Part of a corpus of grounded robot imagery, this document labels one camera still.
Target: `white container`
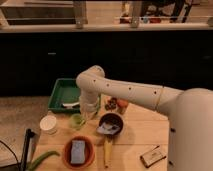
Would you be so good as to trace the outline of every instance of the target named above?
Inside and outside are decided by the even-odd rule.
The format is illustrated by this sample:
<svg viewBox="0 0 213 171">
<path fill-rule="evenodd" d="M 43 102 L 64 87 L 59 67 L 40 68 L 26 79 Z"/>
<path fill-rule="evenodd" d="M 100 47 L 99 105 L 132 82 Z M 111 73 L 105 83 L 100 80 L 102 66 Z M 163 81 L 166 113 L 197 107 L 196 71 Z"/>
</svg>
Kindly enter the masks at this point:
<svg viewBox="0 0 213 171">
<path fill-rule="evenodd" d="M 40 121 L 40 128 L 44 133 L 54 134 L 57 131 L 57 119 L 55 116 L 47 115 Z"/>
</svg>

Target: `green vegetable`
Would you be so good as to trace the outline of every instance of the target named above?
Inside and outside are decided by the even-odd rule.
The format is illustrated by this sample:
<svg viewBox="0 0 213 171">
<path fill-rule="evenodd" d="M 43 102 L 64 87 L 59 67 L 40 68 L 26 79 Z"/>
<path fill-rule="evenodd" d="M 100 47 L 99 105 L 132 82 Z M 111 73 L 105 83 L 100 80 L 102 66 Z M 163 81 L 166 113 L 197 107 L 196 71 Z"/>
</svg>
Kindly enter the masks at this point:
<svg viewBox="0 0 213 171">
<path fill-rule="evenodd" d="M 29 164 L 27 170 L 28 171 L 34 171 L 39 164 L 42 163 L 42 161 L 46 158 L 48 158 L 51 155 L 57 155 L 60 156 L 60 154 L 57 151 L 48 151 L 40 155 L 38 158 L 36 158 L 32 163 Z"/>
</svg>

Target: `green tray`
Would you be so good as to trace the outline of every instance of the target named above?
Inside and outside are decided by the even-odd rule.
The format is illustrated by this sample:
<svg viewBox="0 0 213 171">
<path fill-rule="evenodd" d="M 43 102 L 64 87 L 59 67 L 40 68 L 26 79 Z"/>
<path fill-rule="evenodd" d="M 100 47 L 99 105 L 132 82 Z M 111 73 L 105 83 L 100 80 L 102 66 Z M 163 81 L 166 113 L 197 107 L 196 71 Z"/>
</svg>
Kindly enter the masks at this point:
<svg viewBox="0 0 213 171">
<path fill-rule="evenodd" d="M 78 102 L 80 89 L 76 85 L 76 80 L 71 78 L 59 78 L 54 85 L 48 110 L 53 113 L 79 113 L 79 108 L 67 109 L 62 107 L 62 103 Z"/>
</svg>

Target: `wooden table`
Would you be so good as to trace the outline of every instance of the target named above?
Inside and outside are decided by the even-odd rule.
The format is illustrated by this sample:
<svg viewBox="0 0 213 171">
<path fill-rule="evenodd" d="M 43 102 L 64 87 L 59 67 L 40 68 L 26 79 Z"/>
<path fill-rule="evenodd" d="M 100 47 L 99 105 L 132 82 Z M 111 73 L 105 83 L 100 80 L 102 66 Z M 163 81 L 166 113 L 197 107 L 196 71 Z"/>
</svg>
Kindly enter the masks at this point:
<svg viewBox="0 0 213 171">
<path fill-rule="evenodd" d="M 114 141 L 110 167 L 104 168 L 103 161 L 103 140 L 104 136 L 96 132 L 100 117 L 107 113 L 104 109 L 104 99 L 102 98 L 101 109 L 95 119 L 88 121 L 80 131 L 69 127 L 69 116 L 65 114 L 53 114 L 58 120 L 58 131 L 53 135 L 41 133 L 34 159 L 49 150 L 56 150 L 60 154 L 64 144 L 75 135 L 86 135 L 94 143 L 95 160 L 87 171 L 166 171 L 167 160 L 161 160 L 149 169 L 141 163 L 139 156 L 156 145 L 162 145 L 167 151 L 169 123 L 165 116 L 147 110 L 145 108 L 129 104 L 125 114 L 121 115 L 124 120 L 124 128 Z M 38 167 L 38 171 L 66 171 L 61 160 L 61 156 L 51 156 Z"/>
</svg>

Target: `black cable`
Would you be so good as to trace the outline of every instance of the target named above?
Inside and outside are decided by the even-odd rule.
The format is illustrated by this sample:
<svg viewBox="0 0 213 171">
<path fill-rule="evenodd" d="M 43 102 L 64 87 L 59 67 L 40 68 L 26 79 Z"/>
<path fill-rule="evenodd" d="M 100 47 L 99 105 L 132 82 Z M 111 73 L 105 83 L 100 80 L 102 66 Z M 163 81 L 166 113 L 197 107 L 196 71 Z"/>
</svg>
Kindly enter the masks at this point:
<svg viewBox="0 0 213 171">
<path fill-rule="evenodd" d="M 15 159 L 16 159 L 16 162 L 17 162 L 18 170 L 20 171 L 21 169 L 20 169 L 19 162 L 18 162 L 18 158 L 17 158 L 16 154 L 15 154 L 15 153 L 13 152 L 13 150 L 11 150 L 11 148 L 10 148 L 7 144 L 5 144 L 3 141 L 0 140 L 0 143 L 2 143 L 2 144 L 14 155 L 14 157 L 15 157 Z"/>
</svg>

